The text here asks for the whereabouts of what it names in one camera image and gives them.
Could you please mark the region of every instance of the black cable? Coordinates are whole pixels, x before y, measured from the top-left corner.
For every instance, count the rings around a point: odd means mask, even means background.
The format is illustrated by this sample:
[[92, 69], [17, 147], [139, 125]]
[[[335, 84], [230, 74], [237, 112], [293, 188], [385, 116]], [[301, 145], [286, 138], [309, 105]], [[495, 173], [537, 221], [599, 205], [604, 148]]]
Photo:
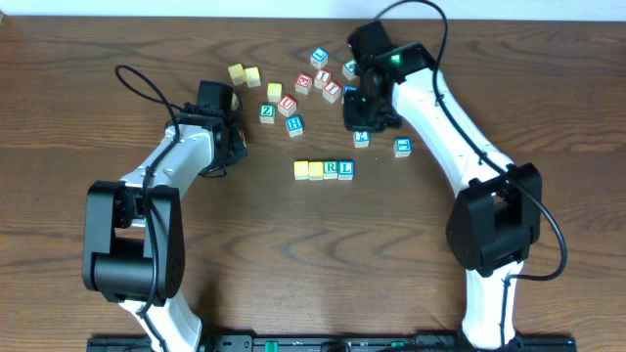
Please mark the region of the black cable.
[[548, 220], [548, 222], [550, 223], [550, 226], [552, 227], [552, 229], [555, 232], [555, 235], [557, 236], [557, 241], [559, 242], [560, 263], [559, 263], [559, 266], [557, 267], [557, 269], [552, 274], [541, 275], [541, 276], [539, 276], [539, 275], [525, 275], [525, 274], [509, 274], [509, 275], [507, 275], [505, 277], [505, 279], [504, 279], [504, 297], [503, 297], [503, 307], [502, 307], [502, 321], [500, 322], [500, 339], [501, 339], [502, 347], [505, 348], [505, 339], [504, 339], [505, 327], [504, 327], [504, 324], [505, 324], [506, 314], [507, 314], [506, 313], [507, 312], [507, 293], [509, 291], [509, 286], [511, 285], [511, 280], [518, 279], [518, 280], [545, 282], [545, 281], [550, 281], [550, 280], [556, 279], [563, 272], [563, 270], [565, 269], [565, 265], [567, 263], [567, 246], [565, 244], [565, 238], [563, 237], [562, 231], [560, 230], [560, 227], [557, 224], [557, 221], [552, 216], [550, 211], [548, 211], [546, 206], [544, 206], [544, 204], [542, 204], [541, 201], [539, 201], [523, 185], [521, 185], [516, 180], [515, 177], [507, 174], [507, 172], [505, 170], [503, 170], [500, 166], [498, 166], [495, 162], [493, 162], [489, 158], [489, 156], [487, 155], [487, 152], [484, 152], [483, 150], [481, 150], [473, 142], [473, 140], [470, 138], [470, 136], [468, 136], [468, 134], [463, 130], [463, 128], [461, 128], [461, 126], [457, 123], [457, 121], [452, 116], [452, 113], [446, 107], [445, 102], [443, 101], [443, 95], [439, 92], [439, 87], [438, 87], [438, 83], [437, 83], [437, 75], [438, 75], [438, 72], [439, 72], [439, 67], [441, 65], [441, 58], [443, 57], [443, 52], [444, 52], [444, 49], [445, 49], [445, 46], [446, 46], [446, 42], [448, 40], [448, 19], [446, 18], [446, 15], [443, 13], [443, 10], [441, 10], [441, 8], [439, 8], [437, 5], [433, 4], [432, 2], [429, 2], [429, 1], [426, 1], [426, 0], [402, 0], [402, 1], [398, 1], [396, 3], [393, 3], [393, 4], [389, 5], [389, 6], [387, 6], [384, 10], [382, 10], [378, 15], [376, 15], [374, 17], [374, 21], [378, 20], [382, 15], [384, 15], [387, 11], [393, 9], [394, 7], [396, 7], [398, 5], [402, 5], [404, 3], [409, 3], [409, 2], [415, 2], [415, 3], [428, 5], [429, 7], [434, 9], [437, 13], [439, 13], [439, 15], [441, 16], [441, 19], [443, 21], [444, 28], [443, 28], [443, 36], [442, 36], [442, 39], [441, 39], [441, 48], [439, 48], [439, 53], [437, 54], [437, 58], [435, 60], [434, 66], [432, 68], [432, 90], [433, 90], [433, 93], [434, 93], [434, 96], [435, 96], [435, 103], [439, 104], [441, 106], [441, 109], [445, 113], [446, 117], [448, 118], [448, 120], [450, 121], [452, 126], [457, 130], [457, 132], [461, 135], [461, 137], [463, 137], [463, 139], [466, 141], [466, 143], [469, 145], [469, 147], [479, 156], [479, 161], [481, 161], [481, 160], [484, 161], [487, 165], [489, 165], [489, 167], [491, 167], [498, 174], [503, 176], [521, 194], [523, 194], [525, 197], [530, 199], [530, 201], [535, 206], [537, 206], [537, 208], [539, 208], [541, 213], [544, 214], [544, 217], [546, 218], [546, 220]]
[[165, 107], [167, 108], [167, 111], [169, 112], [170, 118], [172, 120], [172, 124], [174, 125], [174, 131], [175, 131], [175, 134], [174, 134], [174, 136], [172, 138], [171, 143], [168, 144], [167, 147], [165, 147], [161, 151], [161, 153], [159, 153], [156, 156], [156, 158], [153, 160], [153, 162], [150, 165], [146, 166], [146, 171], [145, 171], [145, 174], [144, 174], [144, 181], [142, 183], [142, 202], [144, 203], [144, 213], [145, 213], [145, 216], [146, 216], [146, 226], [148, 227], [148, 235], [150, 237], [150, 245], [151, 245], [151, 249], [152, 249], [152, 252], [153, 252], [153, 281], [152, 281], [152, 285], [151, 285], [151, 288], [150, 288], [150, 293], [148, 295], [148, 299], [146, 300], [146, 304], [140, 310], [138, 310], [136, 312], [137, 316], [139, 318], [141, 318], [142, 320], [144, 320], [144, 322], [146, 323], [146, 326], [148, 327], [148, 330], [150, 331], [150, 333], [158, 340], [158, 344], [160, 345], [161, 350], [163, 352], [167, 352], [167, 345], [165, 343], [165, 340], [157, 332], [157, 330], [153, 326], [152, 322], [150, 321], [150, 318], [147, 315], [148, 310], [153, 305], [153, 301], [155, 300], [155, 295], [157, 294], [158, 269], [159, 269], [159, 267], [158, 267], [157, 232], [155, 230], [155, 222], [154, 222], [154, 219], [153, 219], [153, 204], [152, 204], [152, 201], [150, 200], [150, 193], [148, 192], [148, 188], [150, 186], [150, 181], [154, 177], [154, 171], [157, 169], [158, 164], [163, 160], [163, 158], [167, 155], [167, 153], [169, 153], [169, 151], [171, 151], [172, 148], [174, 148], [174, 146], [176, 146], [176, 144], [180, 140], [180, 128], [178, 126], [178, 120], [176, 119], [176, 115], [174, 114], [174, 110], [172, 109], [172, 105], [169, 104], [169, 102], [167, 101], [167, 98], [165, 98], [163, 93], [161, 93], [161, 91], [154, 85], [154, 83], [150, 79], [148, 79], [148, 77], [146, 77], [145, 75], [143, 75], [141, 72], [139, 72], [138, 70], [136, 70], [133, 67], [126, 66], [126, 65], [118, 65], [118, 66], [115, 67], [115, 76], [117, 77], [117, 79], [119, 79], [119, 81], [126, 88], [130, 89], [135, 94], [138, 94], [139, 96], [144, 97], [144, 98], [146, 98], [146, 99], [148, 99], [150, 101], [154, 101], [155, 99], [154, 98], [150, 98], [150, 97], [144, 95], [143, 93], [138, 92], [136, 89], [134, 89], [133, 87], [128, 85], [128, 83], [126, 83], [126, 81], [124, 81], [124, 79], [121, 77], [121, 75], [119, 73], [121, 69], [126, 69], [126, 70], [132, 72], [133, 74], [135, 74], [136, 76], [141, 78], [144, 82], [146, 82], [146, 84], [148, 84], [155, 91], [155, 93], [160, 98], [160, 101], [157, 101], [157, 103], [164, 104]]

